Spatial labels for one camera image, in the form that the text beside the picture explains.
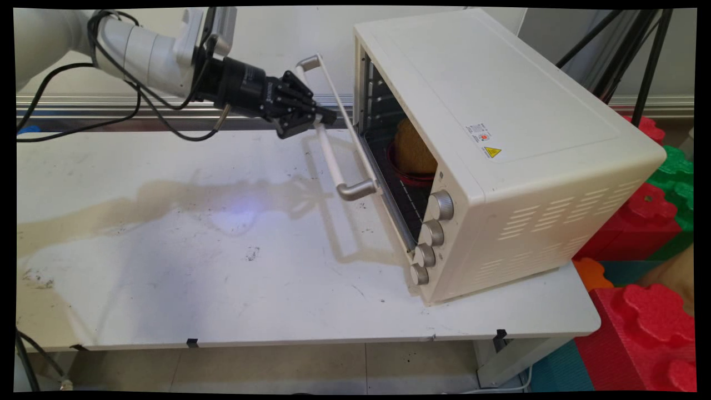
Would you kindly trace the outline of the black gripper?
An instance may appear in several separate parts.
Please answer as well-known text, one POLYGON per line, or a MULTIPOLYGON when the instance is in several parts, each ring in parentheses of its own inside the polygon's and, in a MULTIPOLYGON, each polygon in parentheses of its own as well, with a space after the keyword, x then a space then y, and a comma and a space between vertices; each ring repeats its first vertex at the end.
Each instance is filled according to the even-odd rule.
POLYGON ((279 139, 301 134, 317 122, 333 125, 338 119, 336 111, 313 99, 312 91, 292 71, 285 71, 279 79, 231 58, 215 60, 214 68, 214 106, 222 110, 228 107, 240 116, 275 121, 279 139))

